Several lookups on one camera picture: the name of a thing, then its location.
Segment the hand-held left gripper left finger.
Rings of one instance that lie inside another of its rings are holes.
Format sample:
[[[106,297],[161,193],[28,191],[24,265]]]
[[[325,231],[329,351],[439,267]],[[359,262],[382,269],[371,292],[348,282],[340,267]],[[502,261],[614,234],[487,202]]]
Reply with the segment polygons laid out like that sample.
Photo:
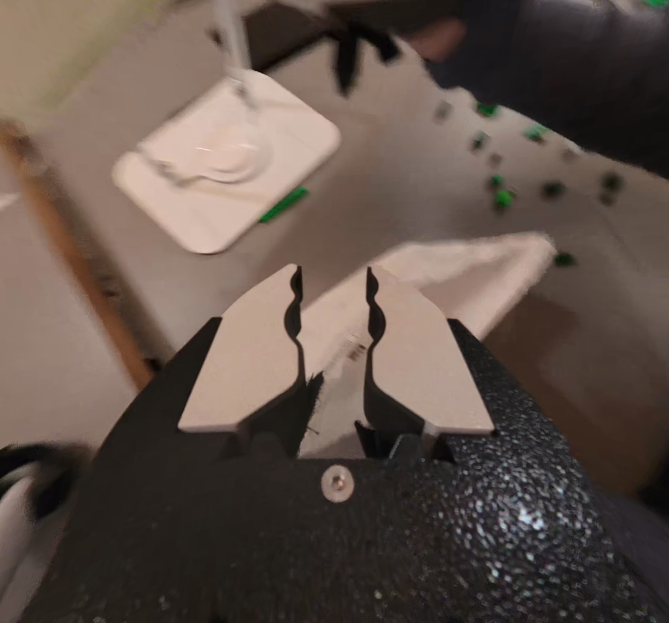
[[[288,264],[222,314],[178,428],[237,432],[281,395],[306,381],[302,268]]]

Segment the white paper sheet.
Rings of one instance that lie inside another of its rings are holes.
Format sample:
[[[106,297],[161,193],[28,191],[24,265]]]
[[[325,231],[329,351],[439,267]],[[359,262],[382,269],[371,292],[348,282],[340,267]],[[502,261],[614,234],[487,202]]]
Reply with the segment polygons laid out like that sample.
[[[542,234],[407,243],[369,261],[302,312],[300,343],[308,377],[323,382],[300,458],[357,459],[363,447],[355,423],[364,416],[363,384],[371,337],[366,273],[380,266],[410,284],[447,318],[481,340],[522,300],[548,269],[555,247]]]

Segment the person's right hand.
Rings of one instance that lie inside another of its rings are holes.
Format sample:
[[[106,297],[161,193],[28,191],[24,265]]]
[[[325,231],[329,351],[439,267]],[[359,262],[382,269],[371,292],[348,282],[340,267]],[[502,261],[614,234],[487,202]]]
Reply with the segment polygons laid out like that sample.
[[[442,62],[458,48],[466,34],[466,24],[459,18],[434,22],[411,35],[408,44],[422,59]]]

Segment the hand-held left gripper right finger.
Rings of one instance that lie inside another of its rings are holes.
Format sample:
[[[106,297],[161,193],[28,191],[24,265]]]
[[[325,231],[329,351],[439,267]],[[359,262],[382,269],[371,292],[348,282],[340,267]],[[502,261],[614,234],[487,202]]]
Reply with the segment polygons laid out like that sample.
[[[495,431],[440,309],[380,266],[367,268],[364,416],[382,436],[487,436]]]

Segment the white square base plate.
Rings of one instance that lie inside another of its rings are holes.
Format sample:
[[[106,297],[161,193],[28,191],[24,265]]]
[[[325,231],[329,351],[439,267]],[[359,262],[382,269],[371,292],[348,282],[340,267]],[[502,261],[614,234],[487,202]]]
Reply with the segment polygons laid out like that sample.
[[[134,149],[113,168],[115,186],[186,251],[227,250],[339,149],[341,134],[333,122],[267,75],[252,70],[249,81],[270,148],[268,162],[253,180],[176,188]],[[195,143],[196,131],[213,119],[227,97],[223,79],[139,143],[146,141],[162,159],[180,161]]]

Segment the flat green brick plate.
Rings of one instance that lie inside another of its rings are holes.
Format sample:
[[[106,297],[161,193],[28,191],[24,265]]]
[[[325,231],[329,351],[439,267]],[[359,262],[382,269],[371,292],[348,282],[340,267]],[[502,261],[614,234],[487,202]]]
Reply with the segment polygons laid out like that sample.
[[[309,195],[310,191],[304,186],[298,186],[292,191],[287,193],[278,203],[272,206],[259,220],[261,224],[267,224],[277,217],[281,216],[284,212],[291,209],[294,205],[297,204],[300,200]]]

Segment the grey desk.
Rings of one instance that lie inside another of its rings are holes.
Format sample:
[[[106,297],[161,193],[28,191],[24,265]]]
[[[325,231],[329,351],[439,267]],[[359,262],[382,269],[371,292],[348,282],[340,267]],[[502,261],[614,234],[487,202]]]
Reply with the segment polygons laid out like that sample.
[[[114,52],[42,135],[1,126],[24,185],[116,276],[123,319],[158,368],[210,317],[288,262],[303,266],[309,305],[400,243],[499,236],[481,193],[438,159],[430,98],[442,92],[406,52],[384,67],[364,58],[349,98],[335,91],[322,40],[273,69],[289,91],[338,126],[339,150],[310,194],[229,251],[182,250],[111,182],[116,158],[213,84],[218,53],[203,2]],[[668,451],[668,181],[606,156],[624,172],[612,222],[626,262],[590,232],[555,238],[557,266],[484,339],[563,431],[590,476],[634,495]]]

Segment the scattered small toy bricks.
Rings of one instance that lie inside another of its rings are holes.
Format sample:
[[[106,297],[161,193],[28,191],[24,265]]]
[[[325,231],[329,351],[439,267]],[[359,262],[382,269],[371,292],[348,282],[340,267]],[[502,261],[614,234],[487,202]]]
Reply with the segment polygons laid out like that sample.
[[[430,98],[430,122],[446,155],[438,167],[504,226],[558,237],[594,233],[626,262],[630,250],[612,222],[623,171],[531,117],[482,105],[462,89]]]

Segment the clear acrylic holder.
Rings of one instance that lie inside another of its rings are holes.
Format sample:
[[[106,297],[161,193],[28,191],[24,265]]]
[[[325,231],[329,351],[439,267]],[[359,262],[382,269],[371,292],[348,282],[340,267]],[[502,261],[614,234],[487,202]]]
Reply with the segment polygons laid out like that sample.
[[[178,162],[155,155],[148,143],[134,152],[162,180],[185,189],[197,182],[238,185],[253,180],[268,162],[269,145],[249,81],[251,59],[238,0],[210,0],[225,67],[227,99],[195,133],[195,143]]]

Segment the person's right forearm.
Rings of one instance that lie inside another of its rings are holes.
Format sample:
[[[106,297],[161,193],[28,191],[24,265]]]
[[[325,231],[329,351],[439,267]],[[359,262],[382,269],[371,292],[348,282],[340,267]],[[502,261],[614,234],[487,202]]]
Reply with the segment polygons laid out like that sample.
[[[512,109],[581,148],[668,178],[668,7],[467,0],[466,33],[425,61],[443,89]]]

